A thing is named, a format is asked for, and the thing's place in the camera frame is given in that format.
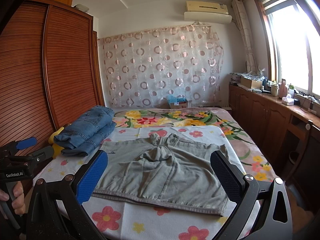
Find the folded blue jeans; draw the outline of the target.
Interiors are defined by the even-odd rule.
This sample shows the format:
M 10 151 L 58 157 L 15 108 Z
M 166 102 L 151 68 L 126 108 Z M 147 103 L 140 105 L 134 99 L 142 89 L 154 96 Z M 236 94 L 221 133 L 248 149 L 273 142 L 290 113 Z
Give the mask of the folded blue jeans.
M 95 150 L 115 129 L 114 111 L 94 106 L 54 137 L 65 156 L 85 157 Z

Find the white cup on cabinet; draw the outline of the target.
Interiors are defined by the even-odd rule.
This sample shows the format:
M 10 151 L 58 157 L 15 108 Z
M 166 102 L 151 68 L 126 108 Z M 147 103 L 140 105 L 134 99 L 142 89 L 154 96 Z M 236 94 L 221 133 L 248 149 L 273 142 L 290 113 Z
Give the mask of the white cup on cabinet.
M 271 95 L 277 97 L 279 93 L 279 86 L 278 84 L 271 85 Z

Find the wooden framed window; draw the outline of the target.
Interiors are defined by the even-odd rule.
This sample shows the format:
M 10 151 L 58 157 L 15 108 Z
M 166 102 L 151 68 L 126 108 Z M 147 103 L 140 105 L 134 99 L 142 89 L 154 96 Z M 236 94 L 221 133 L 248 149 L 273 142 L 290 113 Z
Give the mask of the wooden framed window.
M 295 0 L 254 0 L 266 36 L 269 77 L 319 98 L 319 33 Z

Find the grey-green shorts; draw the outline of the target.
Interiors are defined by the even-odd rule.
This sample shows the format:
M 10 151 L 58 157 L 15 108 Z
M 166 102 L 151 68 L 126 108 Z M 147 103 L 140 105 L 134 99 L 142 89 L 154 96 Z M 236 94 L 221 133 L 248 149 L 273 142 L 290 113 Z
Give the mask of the grey-green shorts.
M 211 164 L 230 147 L 187 140 L 175 134 L 105 142 L 108 165 L 93 196 L 223 216 L 228 197 Z

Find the long wooden side cabinet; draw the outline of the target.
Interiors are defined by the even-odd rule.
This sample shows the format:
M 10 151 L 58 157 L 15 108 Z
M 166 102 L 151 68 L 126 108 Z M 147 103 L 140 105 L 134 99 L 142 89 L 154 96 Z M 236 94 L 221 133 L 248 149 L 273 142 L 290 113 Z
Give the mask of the long wooden side cabinet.
M 229 85 L 232 117 L 253 139 L 277 175 L 289 178 L 304 152 L 309 132 L 319 117 L 303 107 L 286 106 L 280 98 Z

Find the box with blue bag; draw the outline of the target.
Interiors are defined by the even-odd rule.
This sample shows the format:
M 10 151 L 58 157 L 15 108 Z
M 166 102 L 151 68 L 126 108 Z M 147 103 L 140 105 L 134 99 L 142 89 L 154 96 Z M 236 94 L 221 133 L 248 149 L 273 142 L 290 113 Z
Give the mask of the box with blue bag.
M 170 109 L 182 109 L 188 107 L 188 100 L 184 96 L 173 96 L 169 95 L 167 97 L 167 102 L 169 104 Z

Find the brown louvered wooden wardrobe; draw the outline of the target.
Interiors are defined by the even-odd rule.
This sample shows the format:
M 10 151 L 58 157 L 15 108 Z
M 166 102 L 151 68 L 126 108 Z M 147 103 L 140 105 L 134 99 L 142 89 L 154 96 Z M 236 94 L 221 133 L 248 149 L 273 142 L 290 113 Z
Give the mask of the brown louvered wooden wardrobe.
M 1 0 L 1 144 L 32 150 L 103 105 L 93 17 L 73 0 Z

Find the white wall air conditioner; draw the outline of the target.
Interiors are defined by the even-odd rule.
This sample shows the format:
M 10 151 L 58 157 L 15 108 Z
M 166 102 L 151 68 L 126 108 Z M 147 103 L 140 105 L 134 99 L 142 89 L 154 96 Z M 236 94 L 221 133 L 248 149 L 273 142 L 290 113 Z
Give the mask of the white wall air conditioner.
M 227 5 L 204 2 L 186 1 L 185 21 L 230 24 L 232 16 L 228 12 Z

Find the pink bottle on cabinet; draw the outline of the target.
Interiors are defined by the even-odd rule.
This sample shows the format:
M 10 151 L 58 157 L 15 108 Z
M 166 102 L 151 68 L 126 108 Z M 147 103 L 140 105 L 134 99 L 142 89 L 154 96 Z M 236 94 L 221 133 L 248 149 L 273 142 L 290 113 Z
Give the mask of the pink bottle on cabinet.
M 286 97 L 288 94 L 288 87 L 286 85 L 286 80 L 282 79 L 281 82 L 279 83 L 279 92 L 278 92 L 278 96 L 279 98 L 283 98 Z

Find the pink circle sheer curtain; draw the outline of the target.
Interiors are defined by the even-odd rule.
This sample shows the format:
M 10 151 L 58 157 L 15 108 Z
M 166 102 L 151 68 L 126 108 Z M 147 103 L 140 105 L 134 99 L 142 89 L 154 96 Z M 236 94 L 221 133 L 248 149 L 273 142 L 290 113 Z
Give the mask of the pink circle sheer curtain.
M 223 47 L 210 25 L 182 25 L 98 40 L 106 102 L 114 108 L 159 108 L 184 96 L 193 106 L 220 101 Z

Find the floral pink bed blanket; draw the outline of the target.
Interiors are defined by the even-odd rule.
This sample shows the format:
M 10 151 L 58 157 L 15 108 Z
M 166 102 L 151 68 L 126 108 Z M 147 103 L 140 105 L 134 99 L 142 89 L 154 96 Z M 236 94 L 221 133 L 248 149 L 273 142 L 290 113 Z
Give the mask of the floral pink bed blanket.
M 244 171 L 260 181 L 272 181 L 276 174 L 247 132 L 221 108 L 141 109 L 122 111 L 113 118 L 114 131 L 107 141 L 161 137 L 176 134 L 205 144 L 231 145 Z

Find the cardboard box on cabinet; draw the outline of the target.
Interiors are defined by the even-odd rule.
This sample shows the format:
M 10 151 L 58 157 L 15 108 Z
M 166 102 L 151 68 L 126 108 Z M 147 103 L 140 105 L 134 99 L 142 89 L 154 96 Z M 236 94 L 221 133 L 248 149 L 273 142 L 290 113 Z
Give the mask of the cardboard box on cabinet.
M 262 81 L 251 80 L 243 76 L 241 77 L 240 83 L 249 89 L 260 89 L 263 85 Z

